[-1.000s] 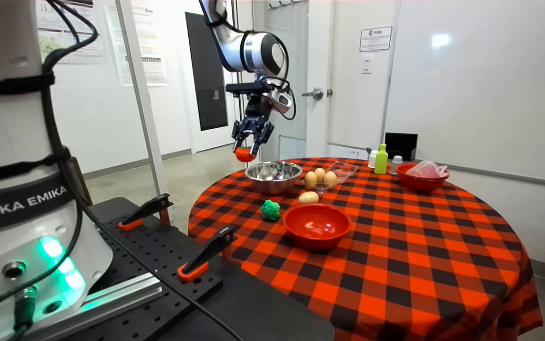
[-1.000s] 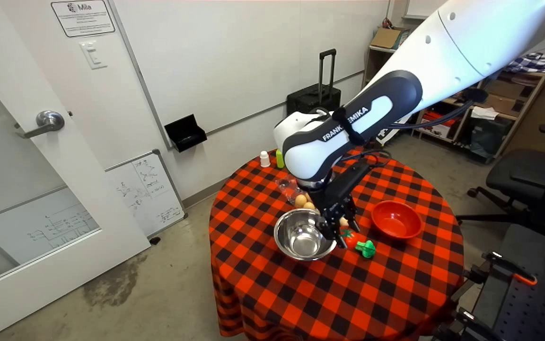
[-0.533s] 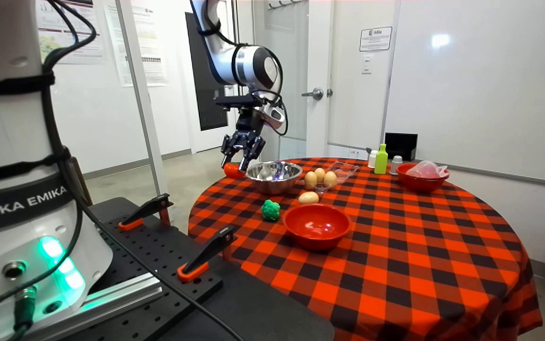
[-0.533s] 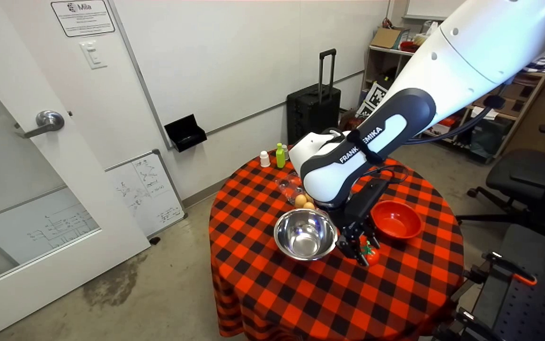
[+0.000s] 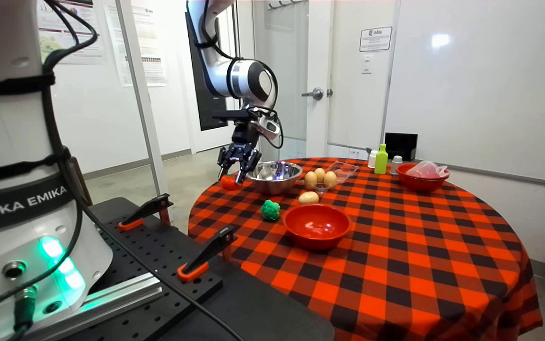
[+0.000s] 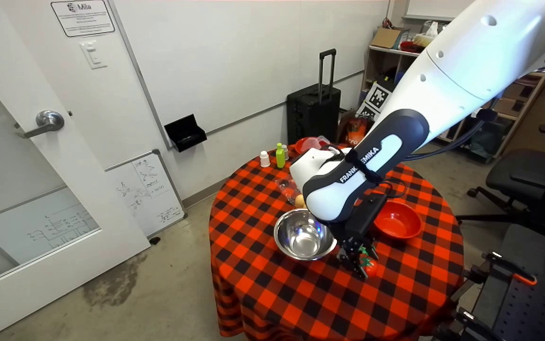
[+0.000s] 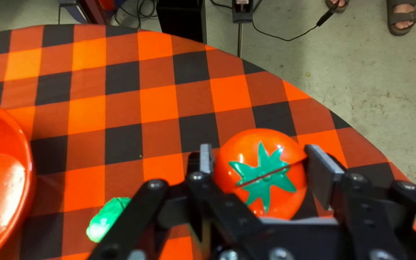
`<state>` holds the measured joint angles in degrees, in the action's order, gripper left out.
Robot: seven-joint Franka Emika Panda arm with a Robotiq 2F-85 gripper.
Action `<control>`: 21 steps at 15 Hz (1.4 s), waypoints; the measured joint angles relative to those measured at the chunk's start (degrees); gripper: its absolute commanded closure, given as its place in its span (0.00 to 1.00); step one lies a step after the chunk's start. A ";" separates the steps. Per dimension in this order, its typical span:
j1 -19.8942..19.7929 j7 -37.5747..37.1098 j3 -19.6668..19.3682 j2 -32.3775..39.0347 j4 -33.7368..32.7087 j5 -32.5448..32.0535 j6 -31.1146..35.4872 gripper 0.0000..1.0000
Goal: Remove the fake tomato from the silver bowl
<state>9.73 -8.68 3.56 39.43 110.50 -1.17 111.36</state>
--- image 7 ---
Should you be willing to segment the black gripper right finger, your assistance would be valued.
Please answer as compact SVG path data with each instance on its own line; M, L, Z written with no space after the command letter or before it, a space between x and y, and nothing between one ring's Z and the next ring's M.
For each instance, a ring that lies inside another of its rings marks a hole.
M375 187L365 175L346 173L318 145L307 145L305 154L313 194L346 230L355 260L416 260L416 184Z

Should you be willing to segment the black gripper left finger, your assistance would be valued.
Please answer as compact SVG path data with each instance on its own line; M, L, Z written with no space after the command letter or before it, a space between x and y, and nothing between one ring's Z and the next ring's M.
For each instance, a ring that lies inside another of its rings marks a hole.
M160 260L170 233L188 225L209 260L265 260L264 223L214 183L212 147L200 147L200 170L178 186L145 183L89 260Z

